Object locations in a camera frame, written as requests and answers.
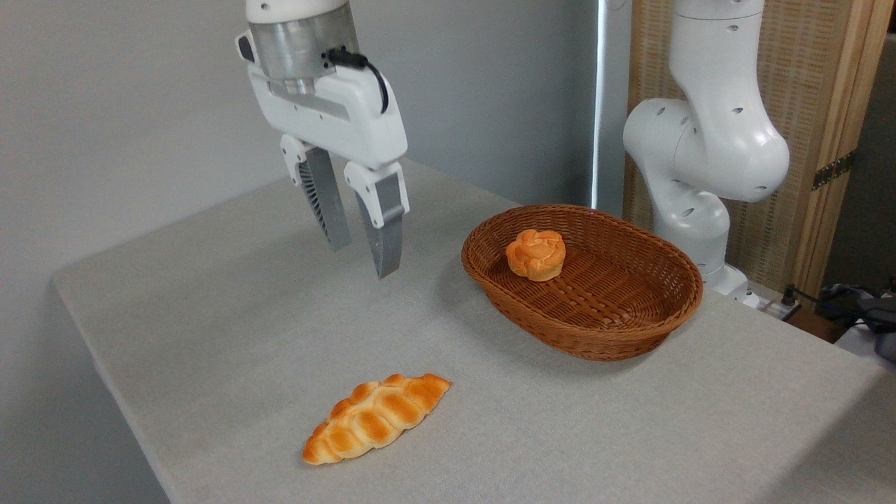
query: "gray wall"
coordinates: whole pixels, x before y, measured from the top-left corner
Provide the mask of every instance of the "gray wall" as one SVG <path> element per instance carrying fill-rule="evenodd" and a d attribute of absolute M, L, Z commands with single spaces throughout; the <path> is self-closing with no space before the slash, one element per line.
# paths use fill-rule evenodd
<path fill-rule="evenodd" d="M 593 1 L 352 7 L 409 157 L 587 202 Z M 233 49 L 245 26 L 239 0 L 0 3 L 0 501 L 164 501 L 48 280 L 285 179 Z"/>

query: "gray table surface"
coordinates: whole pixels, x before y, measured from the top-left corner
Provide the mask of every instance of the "gray table surface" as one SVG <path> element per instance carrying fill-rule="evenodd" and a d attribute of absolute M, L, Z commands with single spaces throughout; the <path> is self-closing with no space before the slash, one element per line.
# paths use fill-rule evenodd
<path fill-rule="evenodd" d="M 894 376 L 714 292 L 642 357 L 556 352 L 461 266 L 513 204 L 405 166 L 382 281 L 351 194 L 332 253 L 285 181 L 54 278 L 172 502 L 896 501 Z M 395 372 L 454 385 L 389 447 L 301 461 L 338 400 Z"/>

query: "wicker basket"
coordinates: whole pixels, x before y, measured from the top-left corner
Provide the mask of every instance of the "wicker basket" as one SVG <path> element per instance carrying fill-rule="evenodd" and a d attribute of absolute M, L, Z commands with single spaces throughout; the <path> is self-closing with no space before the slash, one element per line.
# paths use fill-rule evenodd
<path fill-rule="evenodd" d="M 564 236 L 563 272 L 532 282 L 510 271 L 505 249 L 525 229 Z M 634 225 L 569 204 L 513 208 L 479 224 L 463 244 L 467 273 L 495 308 L 539 340 L 592 361 L 649 352 L 700 305 L 700 272 L 684 252 Z"/>

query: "white robotic arm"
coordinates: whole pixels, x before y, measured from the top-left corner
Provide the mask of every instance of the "white robotic arm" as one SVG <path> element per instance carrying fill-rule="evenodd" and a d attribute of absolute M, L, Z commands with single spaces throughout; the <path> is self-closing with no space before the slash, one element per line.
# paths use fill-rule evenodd
<path fill-rule="evenodd" d="M 339 249 L 350 236 L 329 152 L 349 160 L 344 178 L 383 278 L 401 259 L 409 203 L 398 159 L 408 140 L 392 87 L 356 52 L 349 0 L 247 0 L 246 18 L 237 48 L 262 113 L 284 134 L 290 177 Z"/>
<path fill-rule="evenodd" d="M 725 265 L 730 221 L 719 197 L 756 202 L 787 175 L 787 143 L 756 81 L 763 0 L 677 0 L 669 68 L 688 101 L 653 99 L 625 123 L 625 149 L 650 191 L 655 232 L 680 247 L 707 287 L 744 300 Z"/>

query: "fake bread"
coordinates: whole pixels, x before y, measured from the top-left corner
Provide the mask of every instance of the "fake bread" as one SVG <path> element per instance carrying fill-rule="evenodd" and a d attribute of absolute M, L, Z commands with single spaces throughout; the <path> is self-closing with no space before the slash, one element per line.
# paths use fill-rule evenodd
<path fill-rule="evenodd" d="M 383 383 L 362 383 L 314 430 L 302 459 L 311 465 L 332 464 L 382 448 L 417 427 L 449 387 L 450 381 L 431 373 L 418 378 L 396 374 Z"/>
<path fill-rule="evenodd" d="M 511 271 L 535 282 L 560 274 L 566 259 L 563 236 L 553 230 L 525 230 L 506 249 Z"/>

